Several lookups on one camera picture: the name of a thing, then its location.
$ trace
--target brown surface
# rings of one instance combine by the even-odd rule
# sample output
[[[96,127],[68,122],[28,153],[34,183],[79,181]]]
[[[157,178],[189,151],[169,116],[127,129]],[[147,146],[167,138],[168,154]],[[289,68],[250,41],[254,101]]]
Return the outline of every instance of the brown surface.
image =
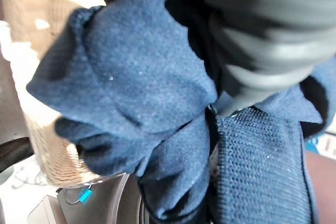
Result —
[[[336,223],[336,161],[307,152],[320,224]]]
[[[28,136],[9,62],[0,53],[0,144]]]

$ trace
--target white surface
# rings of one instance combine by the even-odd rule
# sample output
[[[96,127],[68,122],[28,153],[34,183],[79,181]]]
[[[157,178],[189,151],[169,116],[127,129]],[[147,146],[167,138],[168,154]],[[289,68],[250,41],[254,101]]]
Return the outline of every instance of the white surface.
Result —
[[[56,189],[46,184],[35,156],[14,165],[13,175],[0,185],[6,224],[27,224],[30,212],[46,195],[56,197]]]

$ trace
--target wire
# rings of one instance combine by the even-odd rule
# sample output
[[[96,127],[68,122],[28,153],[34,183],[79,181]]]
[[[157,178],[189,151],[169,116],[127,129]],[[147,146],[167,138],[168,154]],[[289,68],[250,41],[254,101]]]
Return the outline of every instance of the wire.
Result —
[[[329,134],[329,135],[332,135],[332,136],[336,136],[336,134],[335,134],[335,133],[328,132],[328,131],[326,131],[326,132],[325,132],[325,134]]]
[[[77,204],[80,200],[78,199],[78,200],[76,200],[76,201],[74,201],[74,202],[68,202],[67,201],[67,192],[68,192],[68,189],[66,188],[65,189],[66,191],[65,191],[65,193],[64,193],[64,200],[65,200],[65,202],[66,203],[68,203],[69,205],[74,205],[74,204]]]

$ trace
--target folded cloth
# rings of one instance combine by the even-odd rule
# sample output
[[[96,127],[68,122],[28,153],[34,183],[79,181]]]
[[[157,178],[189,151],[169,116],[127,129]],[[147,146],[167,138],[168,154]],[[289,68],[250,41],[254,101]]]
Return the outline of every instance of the folded cloth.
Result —
[[[186,9],[188,3],[183,3],[181,0],[114,0],[107,7],[75,11],[27,89],[63,114],[56,123],[56,132],[82,147],[83,159],[92,171],[101,175],[127,172],[138,176],[144,201],[156,222],[203,224],[209,181],[209,130],[204,110],[217,99],[213,80],[218,73],[207,64],[210,52],[205,49],[211,40],[205,47],[195,46],[204,43],[197,38],[208,38],[201,11]],[[333,69],[322,73],[324,69],[317,67],[308,79],[320,87],[316,91],[324,97],[324,104],[309,89],[309,82],[304,81],[257,104],[265,113],[247,109],[236,120],[217,120],[223,135],[221,157],[224,153],[225,161],[236,169],[231,170],[230,178],[236,178],[242,169],[249,171],[240,176],[243,198],[234,194],[235,183],[230,187],[228,180],[221,180],[219,209],[230,212],[220,211],[219,220],[288,223],[280,219],[267,221],[267,217],[276,211],[274,207],[281,200],[289,200],[290,204],[281,202],[283,208],[277,214],[287,214],[299,198],[292,199],[286,190],[297,189],[302,199],[297,205],[300,211],[293,211],[289,218],[300,223],[311,222],[312,196],[307,192],[299,121],[326,125],[334,113],[329,84],[334,82],[330,77]],[[310,136],[323,127],[312,132],[308,132],[308,127],[304,133]],[[229,149],[224,146],[226,141],[231,146]],[[284,144],[278,146],[279,152],[274,147],[277,141]],[[273,159],[269,166],[267,162],[260,167],[251,163],[253,168],[249,170],[244,161],[246,156],[233,154],[234,148],[246,152],[254,162],[262,161],[265,154],[266,161],[271,156]],[[268,158],[270,148],[273,152]],[[290,169],[286,170],[287,155]],[[249,184],[247,178],[256,176],[254,171],[261,172],[255,181],[267,188],[281,186],[281,195],[273,197],[271,193],[276,191],[257,188],[258,183]],[[279,181],[284,176],[288,179],[281,184]],[[286,189],[289,182],[297,187]],[[251,185],[260,193],[251,195],[254,200],[248,198]],[[269,197],[262,199],[258,195]],[[238,215],[240,211],[247,214],[247,209],[256,213],[250,215],[249,222],[244,222],[248,217]]]

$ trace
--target black fabric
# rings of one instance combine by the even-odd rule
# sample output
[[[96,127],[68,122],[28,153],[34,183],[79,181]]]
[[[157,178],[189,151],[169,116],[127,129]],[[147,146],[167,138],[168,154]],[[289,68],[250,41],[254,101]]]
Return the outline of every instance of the black fabric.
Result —
[[[11,140],[0,145],[0,173],[34,154],[28,137]]]

